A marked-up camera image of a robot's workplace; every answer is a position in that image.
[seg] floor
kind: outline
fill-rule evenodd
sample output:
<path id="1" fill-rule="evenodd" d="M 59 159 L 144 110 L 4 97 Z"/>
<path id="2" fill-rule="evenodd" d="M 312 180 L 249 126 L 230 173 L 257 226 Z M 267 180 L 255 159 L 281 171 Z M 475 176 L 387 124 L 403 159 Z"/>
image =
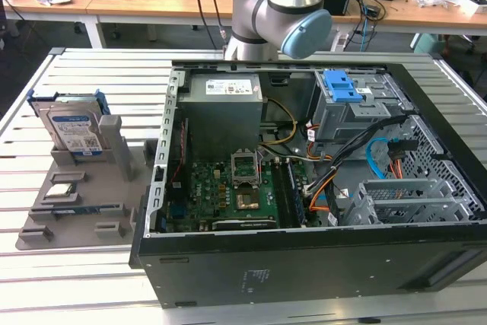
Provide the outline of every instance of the floor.
<path id="1" fill-rule="evenodd" d="M 74 32 L 74 24 L 62 22 L 35 22 L 34 31 L 27 24 L 18 23 L 20 36 L 12 38 L 7 35 L 5 48 L 0 52 L 0 116 L 10 107 L 19 95 L 32 74 L 44 60 L 51 46 L 61 47 L 90 47 L 88 36 L 82 29 L 81 33 Z M 121 37 L 115 40 L 111 37 L 113 24 L 104 24 L 103 31 L 109 48 L 154 48 L 154 49 L 211 49 L 208 36 L 201 27 L 199 30 L 188 32 L 189 26 L 157 26 L 158 41 L 147 41 L 147 27 L 143 24 L 119 24 L 117 27 Z M 210 27 L 212 36 L 221 46 L 218 28 Z M 37 36 L 40 35 L 49 45 L 47 46 Z M 328 50 L 333 41 L 330 34 L 323 50 Z M 368 52 L 400 52 L 410 53 L 409 44 L 412 34 L 378 33 L 371 41 Z M 450 55 L 447 61 L 457 71 L 467 71 L 475 81 L 487 63 L 480 55 L 487 52 L 487 37 L 481 37 L 476 43 L 473 55 L 467 55 L 468 45 L 460 37 L 450 40 Z M 359 51 L 360 44 L 351 43 L 348 51 Z M 481 75 L 476 83 L 476 91 L 481 97 L 487 94 L 487 72 Z"/>

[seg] small chip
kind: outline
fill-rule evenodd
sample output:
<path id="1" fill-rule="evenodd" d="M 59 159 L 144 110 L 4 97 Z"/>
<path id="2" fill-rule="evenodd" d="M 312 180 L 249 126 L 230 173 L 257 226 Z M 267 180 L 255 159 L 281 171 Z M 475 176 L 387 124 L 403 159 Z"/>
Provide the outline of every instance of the small chip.
<path id="1" fill-rule="evenodd" d="M 239 188 L 235 193 L 237 209 L 259 209 L 259 190 Z"/>
<path id="2" fill-rule="evenodd" d="M 71 183 L 54 184 L 49 188 L 44 198 L 67 197 L 72 190 L 73 185 Z"/>

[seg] green motherboard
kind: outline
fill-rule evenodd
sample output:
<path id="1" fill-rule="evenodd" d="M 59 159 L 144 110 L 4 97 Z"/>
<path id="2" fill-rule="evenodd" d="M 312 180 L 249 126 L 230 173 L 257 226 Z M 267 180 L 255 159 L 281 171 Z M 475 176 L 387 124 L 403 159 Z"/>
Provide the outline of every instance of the green motherboard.
<path id="1" fill-rule="evenodd" d="M 232 184 L 231 162 L 194 162 L 190 170 L 189 198 L 186 207 L 168 210 L 167 231 L 208 231 L 211 222 L 221 220 L 271 220 L 279 227 L 279 208 L 272 179 L 272 162 L 259 165 L 260 185 Z M 305 166 L 293 164 L 294 184 L 300 190 L 307 183 Z M 235 175 L 255 175 L 251 162 L 236 165 Z"/>

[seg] hard drive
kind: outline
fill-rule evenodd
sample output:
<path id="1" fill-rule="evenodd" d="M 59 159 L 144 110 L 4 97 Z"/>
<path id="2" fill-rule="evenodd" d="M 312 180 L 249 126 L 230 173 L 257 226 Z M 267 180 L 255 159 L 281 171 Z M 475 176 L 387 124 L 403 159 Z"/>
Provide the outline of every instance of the hard drive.
<path id="1" fill-rule="evenodd" d="M 98 124 L 104 114 L 110 114 L 105 95 L 46 94 L 31 90 L 27 102 L 41 118 L 57 150 L 73 155 L 100 155 L 109 148 Z"/>

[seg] slotted metal tabletop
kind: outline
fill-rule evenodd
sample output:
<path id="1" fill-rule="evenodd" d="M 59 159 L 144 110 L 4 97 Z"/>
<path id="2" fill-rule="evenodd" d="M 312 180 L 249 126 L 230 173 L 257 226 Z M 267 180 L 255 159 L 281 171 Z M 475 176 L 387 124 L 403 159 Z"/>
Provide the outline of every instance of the slotted metal tabletop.
<path id="1" fill-rule="evenodd" d="M 438 293 L 162 311 L 144 272 L 127 265 L 129 246 L 17 250 L 18 232 L 52 162 L 53 144 L 25 102 L 27 91 L 42 86 L 82 93 L 98 87 L 111 112 L 122 116 L 122 134 L 129 144 L 141 145 L 158 137 L 175 59 L 221 59 L 221 54 L 66 49 L 46 58 L 0 122 L 0 323 L 356 323 L 350 319 L 370 316 L 384 323 L 487 323 L 487 264 Z M 402 63 L 487 164 L 487 107 L 446 63 L 399 53 L 319 53 L 310 59 Z"/>

